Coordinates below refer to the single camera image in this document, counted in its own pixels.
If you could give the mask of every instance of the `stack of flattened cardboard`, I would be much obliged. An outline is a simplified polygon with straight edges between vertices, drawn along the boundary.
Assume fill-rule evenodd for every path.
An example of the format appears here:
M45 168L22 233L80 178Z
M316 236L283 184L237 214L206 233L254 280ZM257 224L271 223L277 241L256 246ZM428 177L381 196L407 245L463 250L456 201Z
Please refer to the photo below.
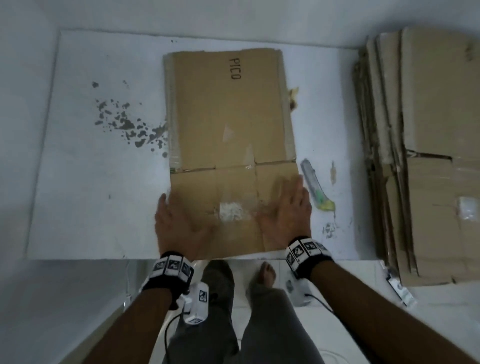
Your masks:
M386 265L407 286L480 279L480 42L381 34L354 82Z
M195 225L218 225L199 258L273 250L252 213L298 174L282 53L164 59L172 190Z

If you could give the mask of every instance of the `bare foot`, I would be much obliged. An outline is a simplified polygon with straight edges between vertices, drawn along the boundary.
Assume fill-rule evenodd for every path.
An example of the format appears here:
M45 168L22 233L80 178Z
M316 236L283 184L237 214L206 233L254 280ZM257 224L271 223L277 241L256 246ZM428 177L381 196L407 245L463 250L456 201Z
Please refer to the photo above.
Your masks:
M263 262L258 273L258 283L265 287L272 288L275 283L276 273L273 267L267 262Z

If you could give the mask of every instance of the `hand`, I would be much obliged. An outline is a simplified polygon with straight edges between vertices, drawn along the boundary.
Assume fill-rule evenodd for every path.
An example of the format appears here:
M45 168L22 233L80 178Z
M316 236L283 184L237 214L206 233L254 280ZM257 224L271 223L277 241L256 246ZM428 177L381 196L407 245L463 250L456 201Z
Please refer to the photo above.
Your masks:
M193 261L200 247L209 238L213 227L194 231L179 197L171 193L168 204L166 199L167 196L162 194L155 214L155 232L160 255L173 250Z
M277 247L286 249L298 236L311 237L312 205L303 177L284 181L280 199L257 213L260 229Z

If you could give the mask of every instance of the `white table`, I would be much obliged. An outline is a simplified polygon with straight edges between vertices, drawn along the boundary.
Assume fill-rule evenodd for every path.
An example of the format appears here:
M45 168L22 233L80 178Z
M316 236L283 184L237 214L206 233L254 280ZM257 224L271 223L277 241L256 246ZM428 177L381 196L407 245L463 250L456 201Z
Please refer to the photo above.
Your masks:
M107 123L124 111L135 126L140 123L137 119L145 123L143 129L135 127L136 134L148 127L149 135L164 123L165 54L259 47L283 51L287 84L300 87L299 106L292 113L299 168L308 158L325 193L336 204L335 215L314 209L314 238L336 259L374 259L369 191L351 80L356 51L88 31L61 33L27 256L157 258L153 216L158 196L170 187L168 158L164 157L168 133L155 138L154 144L147 144L147 139L137 147L135 142L139 145L142 138L137 135L127 140L125 131ZM331 182L332 163L335 184Z

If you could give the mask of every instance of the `gray pants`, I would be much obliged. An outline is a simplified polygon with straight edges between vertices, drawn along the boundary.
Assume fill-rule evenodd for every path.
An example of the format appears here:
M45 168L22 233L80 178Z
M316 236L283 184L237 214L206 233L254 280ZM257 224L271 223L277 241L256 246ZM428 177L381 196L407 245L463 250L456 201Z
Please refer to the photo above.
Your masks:
M196 326L180 318L168 346L169 364L324 363L283 290L250 285L252 316L239 350L231 320L234 282L228 263L211 261L202 281L210 290L208 318Z

